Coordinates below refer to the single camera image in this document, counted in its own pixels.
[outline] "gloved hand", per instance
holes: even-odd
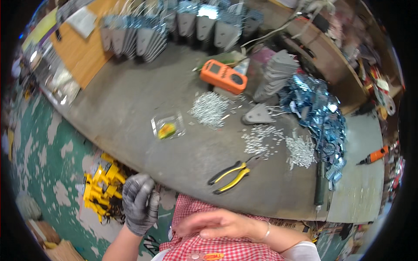
[[[152,192],[154,181],[148,174],[129,177],[122,192],[125,224],[137,236],[143,236],[158,220],[160,194]]]

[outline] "plastic container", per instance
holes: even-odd
[[[171,136],[165,139],[173,139],[180,136],[183,136],[186,133],[186,128],[184,127],[183,117],[179,111],[173,113],[164,113],[164,114],[157,114],[151,120],[151,126],[153,128],[154,137],[158,140],[158,131],[164,126],[166,123],[172,123],[176,126],[176,132]]]

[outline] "green painted floor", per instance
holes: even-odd
[[[102,225],[92,210],[84,208],[75,189],[91,165],[97,148],[77,132],[49,101],[37,94],[24,101],[17,86],[13,105],[12,188],[17,195],[26,191],[41,208],[42,217],[61,238],[70,240],[87,260],[101,260],[122,225]],[[166,242],[176,202],[176,193],[161,191],[158,229],[149,230],[140,245],[138,260],[149,261]],[[322,236],[317,243],[323,261],[335,260],[345,242],[338,236]]]

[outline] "workbench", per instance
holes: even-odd
[[[209,86],[191,70],[196,66],[196,59],[204,56],[206,53],[169,43],[149,64],[111,59],[78,94],[71,107],[52,103],[78,131],[105,152],[178,192],[253,215],[326,220],[328,188],[324,188],[324,206],[319,213],[315,211],[316,164],[308,169],[295,166],[289,170],[286,160],[290,152],[284,141],[276,146],[277,153],[252,169],[236,187],[221,195],[212,193],[237,173],[227,175],[213,186],[207,184],[208,179],[251,156],[244,153],[245,142],[241,136],[243,128],[249,133],[252,126],[243,125],[240,118],[253,104],[242,102],[242,108],[226,118],[225,126],[219,130],[198,124],[188,111],[196,92],[202,94]],[[186,134],[157,140],[151,119],[171,111],[181,112]],[[283,128],[284,135],[290,137],[293,129],[298,135],[308,135],[292,114],[278,116],[274,125]]]

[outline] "human hand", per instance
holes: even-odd
[[[199,232],[204,239],[227,236],[230,238],[248,237],[259,241],[267,232],[266,222],[233,213],[228,210],[215,210],[196,213],[185,218],[173,228],[180,237]]]
[[[160,194],[151,193],[153,188],[154,181],[148,174],[133,175],[123,186],[122,205],[125,224],[137,236],[145,235],[158,220]]]

